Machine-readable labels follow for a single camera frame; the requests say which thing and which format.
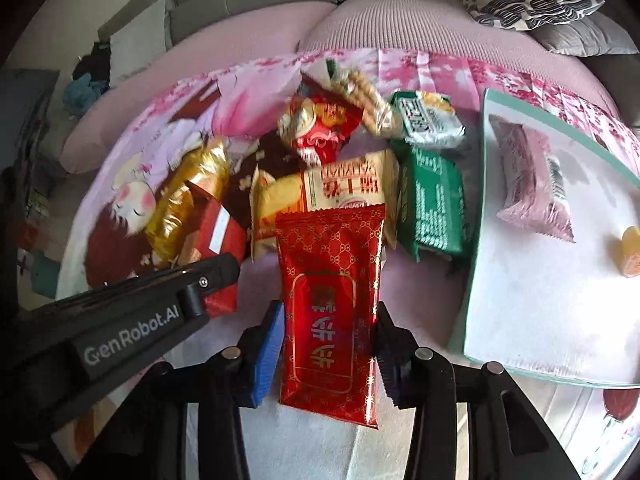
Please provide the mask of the pink sofa seat cover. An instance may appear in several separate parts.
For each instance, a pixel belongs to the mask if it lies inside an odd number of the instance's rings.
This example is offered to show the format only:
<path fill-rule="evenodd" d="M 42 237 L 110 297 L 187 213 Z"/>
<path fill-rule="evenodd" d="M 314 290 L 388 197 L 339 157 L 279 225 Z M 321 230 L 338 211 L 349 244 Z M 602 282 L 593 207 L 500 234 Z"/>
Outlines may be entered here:
<path fill-rule="evenodd" d="M 322 49 L 396 48 L 460 56 L 557 84 L 618 119 L 602 82 L 578 58 L 553 54 L 526 32 L 477 24 L 458 0 L 347 0 L 268 6 L 210 25 L 107 91 L 66 139 L 70 174 L 102 165 L 126 127 L 178 80 L 255 58 Z"/>

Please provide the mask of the orange cream biscuit packet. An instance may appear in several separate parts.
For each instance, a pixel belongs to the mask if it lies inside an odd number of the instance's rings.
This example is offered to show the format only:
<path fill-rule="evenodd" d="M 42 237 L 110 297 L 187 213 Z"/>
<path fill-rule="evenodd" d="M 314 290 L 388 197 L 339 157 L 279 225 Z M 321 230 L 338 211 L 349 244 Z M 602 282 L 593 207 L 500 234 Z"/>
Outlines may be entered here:
<path fill-rule="evenodd" d="M 391 150 L 331 162 L 275 178 L 257 168 L 250 186 L 250 258 L 277 248 L 279 214 L 323 209 L 386 206 L 384 236 L 397 247 L 399 164 Z"/>

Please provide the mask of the red gold patterned snack packet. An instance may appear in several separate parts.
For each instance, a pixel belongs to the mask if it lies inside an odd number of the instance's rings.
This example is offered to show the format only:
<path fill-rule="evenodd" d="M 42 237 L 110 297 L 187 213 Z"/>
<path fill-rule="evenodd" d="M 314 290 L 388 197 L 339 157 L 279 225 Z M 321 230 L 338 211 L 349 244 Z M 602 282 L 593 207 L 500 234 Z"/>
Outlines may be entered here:
<path fill-rule="evenodd" d="M 373 326 L 386 208 L 279 214 L 282 404 L 375 428 Z"/>

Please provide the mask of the pink cartoon printed blanket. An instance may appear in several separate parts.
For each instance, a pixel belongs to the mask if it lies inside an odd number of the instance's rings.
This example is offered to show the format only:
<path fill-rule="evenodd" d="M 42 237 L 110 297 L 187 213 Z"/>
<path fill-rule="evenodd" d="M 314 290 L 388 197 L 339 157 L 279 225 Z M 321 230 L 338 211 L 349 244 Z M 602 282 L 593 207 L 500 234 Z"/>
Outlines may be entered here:
<path fill-rule="evenodd" d="M 70 169 L 94 171 L 65 247 L 58 296 L 117 283 L 151 269 L 134 200 L 133 185 L 160 191 L 183 156 L 220 136 L 234 164 L 271 131 L 302 73 L 329 56 L 326 51 L 260 58 L 178 80 L 156 89 L 134 110 L 137 90 L 120 89 L 82 121 L 72 144 Z M 539 107 L 600 143 L 631 170 L 639 167 L 639 141 L 593 78 L 576 87 L 557 84 L 529 68 L 464 56 L 407 49 L 335 50 L 332 58 L 363 70 L 384 94 L 424 90 L 449 96 L 469 125 L 480 117 L 486 90 Z M 269 400 L 246 416 L 250 471 L 257 479 L 398 479 L 404 472 L 412 415 L 390 401 L 378 402 L 378 429 L 367 429 L 286 408 Z"/>

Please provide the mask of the yellow soft bread packet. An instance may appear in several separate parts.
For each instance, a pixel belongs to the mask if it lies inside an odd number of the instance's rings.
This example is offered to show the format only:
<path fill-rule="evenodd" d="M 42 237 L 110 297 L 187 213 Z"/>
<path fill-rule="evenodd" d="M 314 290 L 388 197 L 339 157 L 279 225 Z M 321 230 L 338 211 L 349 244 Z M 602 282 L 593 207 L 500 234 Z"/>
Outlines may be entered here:
<path fill-rule="evenodd" d="M 182 251 L 198 207 L 221 200 L 230 176 L 231 162 L 221 136 L 183 156 L 160 189 L 160 201 L 145 227 L 154 266 L 171 266 Z"/>

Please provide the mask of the white teal-rimmed tray box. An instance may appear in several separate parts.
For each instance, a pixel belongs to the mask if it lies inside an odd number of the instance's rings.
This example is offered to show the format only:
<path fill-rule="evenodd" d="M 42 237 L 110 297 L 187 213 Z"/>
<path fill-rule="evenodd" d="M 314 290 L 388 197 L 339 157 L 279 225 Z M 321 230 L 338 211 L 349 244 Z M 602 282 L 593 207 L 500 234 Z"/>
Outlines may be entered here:
<path fill-rule="evenodd" d="M 548 136 L 572 242 L 499 219 L 506 185 L 494 116 Z M 623 162 L 545 110 L 487 90 L 476 242 L 449 350 L 555 382 L 638 387 L 639 281 L 620 273 L 616 256 L 623 232 L 638 223 L 639 179 Z"/>

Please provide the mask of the pink wafer snack packet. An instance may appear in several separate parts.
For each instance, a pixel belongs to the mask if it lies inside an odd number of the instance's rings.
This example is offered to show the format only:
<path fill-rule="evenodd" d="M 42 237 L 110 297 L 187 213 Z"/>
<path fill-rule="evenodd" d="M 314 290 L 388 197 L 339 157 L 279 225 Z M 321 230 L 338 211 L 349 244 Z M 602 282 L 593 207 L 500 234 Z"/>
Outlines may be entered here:
<path fill-rule="evenodd" d="M 564 174 L 544 133 L 491 115 L 502 159 L 506 199 L 497 217 L 520 229 L 571 243 L 572 215 Z"/>

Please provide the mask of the dark green snack packet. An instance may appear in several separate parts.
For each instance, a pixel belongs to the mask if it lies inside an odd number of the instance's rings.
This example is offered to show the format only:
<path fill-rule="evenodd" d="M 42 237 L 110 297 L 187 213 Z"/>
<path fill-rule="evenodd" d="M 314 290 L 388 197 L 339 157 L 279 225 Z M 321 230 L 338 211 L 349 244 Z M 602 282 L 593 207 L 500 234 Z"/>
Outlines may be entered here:
<path fill-rule="evenodd" d="M 446 259 L 468 253 L 463 180 L 453 162 L 436 152 L 394 141 L 399 162 L 398 242 L 419 262 L 424 252 Z"/>

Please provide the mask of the red lucky candy packet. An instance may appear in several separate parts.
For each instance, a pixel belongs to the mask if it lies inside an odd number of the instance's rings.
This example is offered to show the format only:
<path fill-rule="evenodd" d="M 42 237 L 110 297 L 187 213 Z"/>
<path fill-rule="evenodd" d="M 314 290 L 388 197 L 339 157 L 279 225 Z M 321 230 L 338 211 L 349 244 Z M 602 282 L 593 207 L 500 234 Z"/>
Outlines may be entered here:
<path fill-rule="evenodd" d="M 332 92 L 296 94 L 278 120 L 283 144 L 308 167 L 337 161 L 362 119 L 362 109 Z"/>

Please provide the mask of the dark clothes pile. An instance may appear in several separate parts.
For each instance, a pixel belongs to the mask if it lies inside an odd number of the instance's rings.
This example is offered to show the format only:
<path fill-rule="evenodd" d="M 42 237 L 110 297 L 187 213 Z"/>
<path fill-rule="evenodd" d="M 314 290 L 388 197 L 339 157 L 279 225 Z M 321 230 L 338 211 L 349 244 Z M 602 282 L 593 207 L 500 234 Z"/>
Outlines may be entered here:
<path fill-rule="evenodd" d="M 76 64 L 72 80 L 62 94 L 64 110 L 76 117 L 84 116 L 90 107 L 110 88 L 111 45 L 98 41 L 89 54 Z"/>

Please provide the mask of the white green Korean snack packet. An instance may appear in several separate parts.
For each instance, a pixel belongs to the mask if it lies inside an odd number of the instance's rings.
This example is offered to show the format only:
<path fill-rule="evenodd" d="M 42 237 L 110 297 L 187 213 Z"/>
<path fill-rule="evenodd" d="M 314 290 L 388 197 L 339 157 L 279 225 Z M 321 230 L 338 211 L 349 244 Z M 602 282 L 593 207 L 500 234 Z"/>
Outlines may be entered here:
<path fill-rule="evenodd" d="M 398 113 L 404 140 L 424 150 L 457 148 L 465 128 L 448 96 L 426 91 L 397 91 L 390 105 Z"/>

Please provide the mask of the small yellow candy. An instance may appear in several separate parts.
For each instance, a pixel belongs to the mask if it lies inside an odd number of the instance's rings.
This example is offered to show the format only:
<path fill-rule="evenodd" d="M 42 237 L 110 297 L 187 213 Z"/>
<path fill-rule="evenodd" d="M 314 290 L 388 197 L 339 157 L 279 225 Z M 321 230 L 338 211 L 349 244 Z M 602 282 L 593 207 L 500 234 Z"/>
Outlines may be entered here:
<path fill-rule="evenodd" d="M 616 263 L 620 273 L 627 278 L 640 275 L 640 228 L 630 226 L 617 246 Z"/>

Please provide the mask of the red white milk biscuit packet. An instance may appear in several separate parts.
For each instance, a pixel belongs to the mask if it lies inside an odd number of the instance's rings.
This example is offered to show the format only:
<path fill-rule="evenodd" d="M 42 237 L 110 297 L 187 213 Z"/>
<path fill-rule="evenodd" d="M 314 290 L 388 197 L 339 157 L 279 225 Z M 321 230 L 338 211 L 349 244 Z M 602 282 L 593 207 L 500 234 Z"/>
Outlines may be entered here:
<path fill-rule="evenodd" d="M 221 205 L 202 188 L 186 184 L 193 197 L 193 208 L 186 225 L 186 239 L 177 259 L 178 266 L 198 262 L 228 252 L 237 264 L 245 254 L 246 232 Z"/>

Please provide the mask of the green cow rice cracker packet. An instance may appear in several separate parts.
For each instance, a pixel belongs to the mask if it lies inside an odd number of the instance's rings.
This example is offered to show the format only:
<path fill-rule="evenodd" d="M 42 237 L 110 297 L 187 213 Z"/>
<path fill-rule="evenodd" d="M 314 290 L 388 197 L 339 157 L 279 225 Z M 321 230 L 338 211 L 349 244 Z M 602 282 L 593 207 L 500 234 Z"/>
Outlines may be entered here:
<path fill-rule="evenodd" d="M 361 122 L 375 136 L 402 139 L 405 135 L 399 113 L 375 87 L 369 76 L 355 66 L 343 66 L 334 58 L 313 62 L 304 73 L 324 90 L 337 93 L 362 110 Z"/>

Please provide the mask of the white pale cushion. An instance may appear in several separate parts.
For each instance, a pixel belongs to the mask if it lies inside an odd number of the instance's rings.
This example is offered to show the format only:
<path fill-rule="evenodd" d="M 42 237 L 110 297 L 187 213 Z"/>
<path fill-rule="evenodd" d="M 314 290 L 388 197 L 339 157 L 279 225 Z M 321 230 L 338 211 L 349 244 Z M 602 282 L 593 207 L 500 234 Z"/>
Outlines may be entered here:
<path fill-rule="evenodd" d="M 143 72 L 170 48 L 166 0 L 157 0 L 110 38 L 110 87 Z"/>

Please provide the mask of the grey cushion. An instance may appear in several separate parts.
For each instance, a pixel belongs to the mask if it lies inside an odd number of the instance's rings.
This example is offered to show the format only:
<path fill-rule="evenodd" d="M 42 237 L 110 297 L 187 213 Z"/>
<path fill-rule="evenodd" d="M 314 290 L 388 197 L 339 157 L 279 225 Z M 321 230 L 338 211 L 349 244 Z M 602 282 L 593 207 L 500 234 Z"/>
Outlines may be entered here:
<path fill-rule="evenodd" d="M 568 24 L 544 25 L 529 35 L 547 51 L 575 58 L 639 53 L 628 32 L 600 12 Z"/>

